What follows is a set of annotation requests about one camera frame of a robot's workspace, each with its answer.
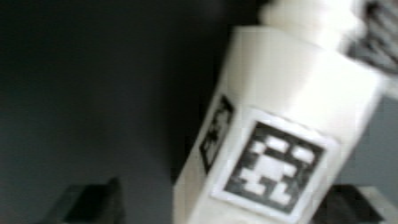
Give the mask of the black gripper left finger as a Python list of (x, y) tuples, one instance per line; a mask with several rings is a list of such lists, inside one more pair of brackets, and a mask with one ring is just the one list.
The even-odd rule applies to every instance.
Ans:
[(63, 218), (65, 224), (121, 224), (121, 182), (113, 178), (105, 184), (89, 184)]

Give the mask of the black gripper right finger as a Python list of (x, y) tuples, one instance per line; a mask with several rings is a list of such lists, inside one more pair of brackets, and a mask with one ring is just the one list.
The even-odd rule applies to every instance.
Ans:
[(377, 212), (354, 185), (335, 185), (313, 216), (313, 224), (381, 224)]

